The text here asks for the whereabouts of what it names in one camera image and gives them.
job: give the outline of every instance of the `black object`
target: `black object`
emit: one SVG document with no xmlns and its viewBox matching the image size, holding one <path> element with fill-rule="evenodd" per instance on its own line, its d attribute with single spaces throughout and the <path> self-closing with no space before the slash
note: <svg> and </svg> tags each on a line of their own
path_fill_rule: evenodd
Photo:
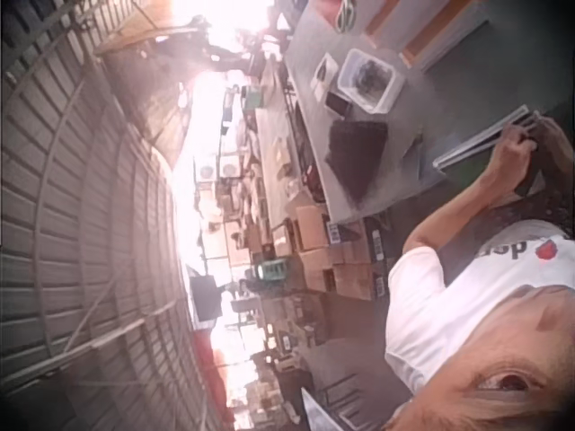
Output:
<svg viewBox="0 0 575 431">
<path fill-rule="evenodd" d="M 190 277 L 190 289 L 198 321 L 222 316 L 222 295 L 212 276 Z"/>
<path fill-rule="evenodd" d="M 406 165 L 411 159 L 417 163 L 417 179 L 421 178 L 421 144 L 423 144 L 423 131 L 420 130 L 411 141 L 402 157 L 403 165 Z"/>
<path fill-rule="evenodd" d="M 359 94 L 377 103 L 384 95 L 391 76 L 375 61 L 367 61 L 356 74 L 353 83 Z"/>
<path fill-rule="evenodd" d="M 335 112 L 342 119 L 345 119 L 348 116 L 349 109 L 351 108 L 351 102 L 346 101 L 334 92 L 327 92 L 327 95 L 325 96 L 325 107 Z"/>
<path fill-rule="evenodd" d="M 387 125 L 375 121 L 334 121 L 325 161 L 358 204 L 374 179 L 387 141 Z"/>
</svg>

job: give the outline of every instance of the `hand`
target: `hand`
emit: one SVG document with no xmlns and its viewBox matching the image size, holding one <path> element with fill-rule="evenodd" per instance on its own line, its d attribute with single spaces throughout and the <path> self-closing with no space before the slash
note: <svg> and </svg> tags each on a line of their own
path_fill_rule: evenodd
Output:
<svg viewBox="0 0 575 431">
<path fill-rule="evenodd" d="M 527 132 L 519 126 L 503 128 L 490 162 L 479 178 L 480 184 L 489 189 L 495 200 L 515 190 L 527 174 L 536 144 L 526 137 Z"/>
<path fill-rule="evenodd" d="M 553 159 L 564 184 L 573 187 L 573 147 L 559 125 L 548 117 L 537 116 L 533 138 Z"/>
</svg>

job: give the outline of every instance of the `printed logo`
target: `printed logo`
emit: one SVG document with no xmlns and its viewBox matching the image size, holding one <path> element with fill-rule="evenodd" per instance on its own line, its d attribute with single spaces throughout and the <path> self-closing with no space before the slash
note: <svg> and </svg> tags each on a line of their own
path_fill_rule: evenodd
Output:
<svg viewBox="0 0 575 431">
<path fill-rule="evenodd" d="M 535 250 L 539 259 L 551 260 L 557 255 L 557 245 L 553 240 L 547 240 Z"/>
</svg>

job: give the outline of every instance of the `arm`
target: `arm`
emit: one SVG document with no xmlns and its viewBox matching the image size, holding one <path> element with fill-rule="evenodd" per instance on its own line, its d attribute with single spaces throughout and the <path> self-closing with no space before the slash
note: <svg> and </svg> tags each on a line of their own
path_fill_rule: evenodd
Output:
<svg viewBox="0 0 575 431">
<path fill-rule="evenodd" d="M 526 140 L 524 129 L 506 127 L 483 174 L 421 222 L 407 238 L 403 253 L 423 246 L 438 250 L 446 245 L 472 218 L 518 186 L 526 176 L 533 149 L 535 143 Z"/>
</svg>

